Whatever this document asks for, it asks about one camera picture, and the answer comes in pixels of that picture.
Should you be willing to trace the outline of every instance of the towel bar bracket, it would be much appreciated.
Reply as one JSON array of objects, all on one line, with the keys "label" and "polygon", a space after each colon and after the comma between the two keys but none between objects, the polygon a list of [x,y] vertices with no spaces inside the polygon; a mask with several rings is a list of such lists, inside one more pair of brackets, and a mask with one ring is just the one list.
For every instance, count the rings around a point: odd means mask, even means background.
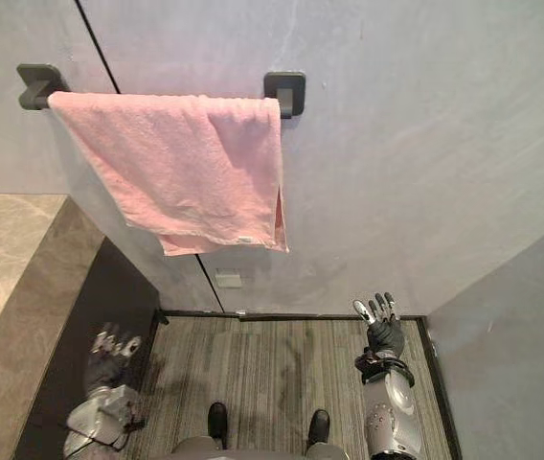
[{"label": "towel bar bracket", "polygon": [[279,100],[281,118],[301,115],[306,97],[306,75],[302,72],[268,72],[263,77],[263,94],[266,98]]},{"label": "towel bar bracket", "polygon": [[19,64],[16,71],[27,86],[19,96],[26,110],[49,108],[47,98],[55,91],[70,91],[56,67],[49,64]]}]

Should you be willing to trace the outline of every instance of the striped carpet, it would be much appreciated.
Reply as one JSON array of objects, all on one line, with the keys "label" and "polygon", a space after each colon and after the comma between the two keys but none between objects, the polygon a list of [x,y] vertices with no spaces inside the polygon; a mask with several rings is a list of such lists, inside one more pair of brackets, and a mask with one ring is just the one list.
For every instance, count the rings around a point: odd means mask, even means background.
[{"label": "striped carpet", "polygon": [[[450,459],[417,324],[402,321],[403,359],[416,377],[423,460]],[[160,326],[142,392],[147,427],[132,435],[125,458],[169,453],[182,439],[206,434],[208,407],[224,402],[230,449],[304,452],[310,417],[325,408],[329,441],[351,459],[367,459],[359,373],[366,344],[360,321],[239,322],[170,318]]]}]

